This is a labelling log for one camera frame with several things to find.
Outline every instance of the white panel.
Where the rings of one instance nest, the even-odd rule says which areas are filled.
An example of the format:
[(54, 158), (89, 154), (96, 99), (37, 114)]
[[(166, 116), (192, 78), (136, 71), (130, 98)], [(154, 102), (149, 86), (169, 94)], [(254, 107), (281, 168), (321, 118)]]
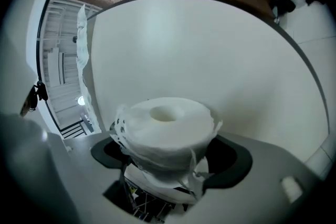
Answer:
[(222, 131), (276, 144), (302, 161), (328, 135), (304, 61), (279, 33), (238, 8), (137, 0), (99, 14), (94, 28), (94, 87), (107, 129), (119, 104), (182, 97), (223, 119)]
[(321, 147), (334, 162), (336, 158), (336, 136), (334, 134), (329, 134)]
[(336, 130), (336, 37), (299, 45), (321, 82), (329, 110), (330, 129)]
[(54, 48), (52, 52), (48, 53), (48, 75), (50, 87), (59, 86), (59, 58), (58, 48)]
[(323, 170), (323, 172), (320, 174), (321, 179), (325, 180), (331, 170), (332, 163), (328, 164), (327, 167)]
[(306, 161), (306, 165), (317, 175), (320, 175), (324, 169), (331, 163), (329, 157), (322, 148), (318, 150)]
[(327, 5), (314, 2), (286, 16), (285, 30), (297, 43), (336, 36), (336, 24)]
[[(2, 85), (11, 85), (11, 87), (3, 87), (5, 90), (9, 89), (10, 91), (11, 89), (16, 89), (16, 97), (8, 98), (8, 96), (11, 95), (7, 95), (6, 92), (1, 92), (0, 95), (6, 100), (9, 100), (12, 112), (20, 111), (20, 107), (24, 103), (29, 89), (38, 79), (36, 65), (36, 37), (45, 1), (46, 0), (13, 0), (2, 24), (3, 32), (1, 34), (4, 34), (3, 36), (6, 37), (7, 40), (4, 40), (0, 45), (0, 55), (3, 55), (6, 58), (6, 61), (1, 59), (0, 62), (6, 65), (7, 61), (10, 61), (14, 65), (14, 68), (10, 65), (7, 65), (6, 68), (1, 66), (1, 71), (10, 70), (10, 72), (8, 72), (10, 75), (8, 76), (8, 78), (10, 78), (10, 83), (7, 83), (6, 76), (1, 77), (0, 81), (2, 82)], [(12, 49), (16, 50), (16, 53), (19, 54), (19, 60), (12, 58)], [(6, 102), (1, 103), (2, 110), (6, 111), (6, 104)], [(58, 133), (58, 130), (49, 115), (45, 102), (38, 102), (37, 106), (40, 115), (48, 128), (52, 132)]]

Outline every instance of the gray surface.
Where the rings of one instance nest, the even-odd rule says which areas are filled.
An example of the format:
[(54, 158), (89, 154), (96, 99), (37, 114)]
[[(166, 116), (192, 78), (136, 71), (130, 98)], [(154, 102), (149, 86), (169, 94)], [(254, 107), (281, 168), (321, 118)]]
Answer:
[(92, 63), (91, 63), (92, 37), (93, 37), (93, 30), (95, 28), (94, 27), (95, 22), (96, 22), (96, 18), (94, 17), (93, 19), (88, 20), (88, 24), (87, 24), (87, 42), (88, 42), (87, 47), (88, 47), (88, 53), (89, 53), (89, 60), (83, 69), (83, 81), (86, 87), (88, 88), (89, 94), (91, 96), (91, 104), (95, 112), (95, 115), (97, 117), (100, 130), (104, 132), (106, 131), (106, 129), (105, 129), (105, 126), (103, 124), (103, 121), (100, 115), (100, 109), (99, 109), (97, 98), (96, 98), (96, 91), (94, 89), (95, 85), (93, 81)]
[(116, 180), (119, 180), (119, 169), (108, 169), (97, 162), (91, 155), (91, 148), (99, 141), (109, 137), (108, 133), (100, 133), (64, 140), (71, 147), (68, 152), (72, 163), (83, 173), (85, 178), (99, 189), (106, 191)]
[[(81, 223), (138, 221), (102, 195), (118, 179), (119, 171), (97, 163), (90, 155), (90, 148), (108, 134), (67, 140), (66, 144), (72, 148), (68, 154), (60, 136), (43, 132), (34, 122), (27, 125), (18, 116), (2, 118), (0, 122), (5, 133), (0, 137), (7, 165), (26, 195), (41, 207), (57, 218), (78, 216)], [(320, 182), (282, 148), (237, 135), (223, 136), (250, 151), (254, 161), (251, 171), (233, 188), (207, 190), (180, 223), (280, 223)], [(292, 205), (280, 186), (286, 176), (296, 178), (304, 190), (303, 196)]]
[[(68, 153), (72, 163), (88, 181), (99, 189), (100, 193), (105, 192), (120, 177), (120, 170), (105, 168), (92, 157), (90, 152), (90, 149), (96, 143), (107, 137), (109, 137), (108, 133), (101, 133), (64, 140), (64, 144), (71, 147), (71, 151)], [(195, 203), (195, 199), (189, 194), (175, 189), (159, 188), (150, 184), (142, 172), (132, 164), (126, 168), (125, 177), (143, 190), (163, 200), (176, 204)]]
[[(220, 223), (224, 219), (238, 224), (280, 223), (320, 182), (302, 162), (282, 148), (234, 134), (223, 133), (222, 136), (250, 151), (253, 158), (251, 171), (233, 188), (208, 189), (204, 197), (183, 215), (182, 223), (207, 223), (210, 216), (211, 223)], [(115, 172), (95, 163), (89, 154), (89, 148), (106, 137), (106, 134), (99, 134), (65, 141), (73, 147), (69, 153), (71, 159), (100, 191), (111, 184), (112, 177), (118, 180)], [(304, 190), (292, 205), (280, 184), (287, 176), (293, 176)]]

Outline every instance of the paper towel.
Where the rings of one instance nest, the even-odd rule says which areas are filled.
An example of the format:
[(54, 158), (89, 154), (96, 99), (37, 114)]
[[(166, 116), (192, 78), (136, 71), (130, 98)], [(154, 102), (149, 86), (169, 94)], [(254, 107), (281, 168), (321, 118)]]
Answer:
[(86, 87), (83, 81), (83, 69), (88, 63), (89, 60), (89, 53), (88, 53), (88, 46), (87, 46), (87, 19), (85, 15), (85, 5), (80, 8), (78, 15), (77, 15), (77, 70), (78, 70), (78, 80), (79, 80), (79, 88), (80, 92), (83, 96), (85, 109), (87, 111), (87, 115), (90, 119), (92, 128), (95, 133), (100, 133), (99, 123), (94, 113), (94, 108), (91, 103), (91, 95), (89, 93), (88, 88)]
[(120, 106), (112, 138), (138, 168), (162, 180), (180, 180), (189, 172), (191, 151), (199, 162), (221, 122), (204, 105), (183, 98), (158, 98)]

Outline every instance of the white strip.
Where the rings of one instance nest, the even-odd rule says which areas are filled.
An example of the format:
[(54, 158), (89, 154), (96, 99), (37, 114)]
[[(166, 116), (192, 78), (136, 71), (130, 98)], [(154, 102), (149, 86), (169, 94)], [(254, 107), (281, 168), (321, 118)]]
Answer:
[(59, 53), (58, 48), (54, 48), (52, 52), (48, 53), (48, 74), (50, 87), (59, 86)]
[(87, 42), (87, 19), (85, 15), (85, 4), (80, 8), (77, 16), (77, 68), (80, 91), (83, 95), (87, 115), (92, 124), (95, 133), (101, 133), (96, 114), (91, 104), (91, 95), (83, 81), (83, 69), (89, 60), (88, 42)]
[(303, 194), (300, 185), (296, 182), (296, 180), (292, 176), (287, 176), (284, 179), (282, 179), (281, 184), (291, 204), (295, 202)]
[(59, 72), (59, 83), (64, 84), (64, 53), (60, 52), (58, 54), (58, 72)]

